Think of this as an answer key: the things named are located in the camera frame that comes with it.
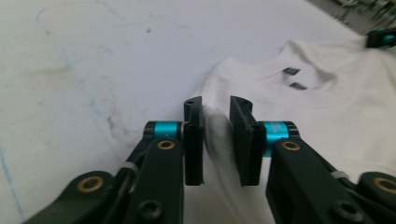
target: white surface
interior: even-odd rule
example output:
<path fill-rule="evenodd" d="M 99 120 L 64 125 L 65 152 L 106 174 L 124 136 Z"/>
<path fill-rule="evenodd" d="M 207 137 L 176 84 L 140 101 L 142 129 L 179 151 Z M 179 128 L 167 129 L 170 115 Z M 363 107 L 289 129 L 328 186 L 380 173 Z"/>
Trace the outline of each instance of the white surface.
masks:
<path fill-rule="evenodd" d="M 0 21 L 1 223 L 23 222 L 77 175 L 114 174 L 144 124 L 182 119 L 227 55 L 262 62 L 289 39 L 356 36 L 301 0 L 4 0 Z M 185 223 L 232 223 L 217 217 L 221 200 L 185 198 Z"/>

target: white t-shirt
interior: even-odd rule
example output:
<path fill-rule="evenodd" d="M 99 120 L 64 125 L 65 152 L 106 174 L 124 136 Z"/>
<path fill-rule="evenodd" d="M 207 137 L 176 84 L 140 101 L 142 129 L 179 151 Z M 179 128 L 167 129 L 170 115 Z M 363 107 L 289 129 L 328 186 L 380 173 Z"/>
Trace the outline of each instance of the white t-shirt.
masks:
<path fill-rule="evenodd" d="M 274 220 L 265 198 L 271 159 L 263 159 L 258 187 L 240 186 L 230 95 L 252 102 L 257 121 L 293 121 L 305 142 L 355 183 L 369 171 L 396 175 L 396 54 L 366 49 L 364 41 L 291 41 L 272 61 L 259 64 L 228 57 L 196 92 L 205 107 L 205 182 L 214 186 L 234 223 Z M 297 74 L 288 75 L 287 68 Z"/>

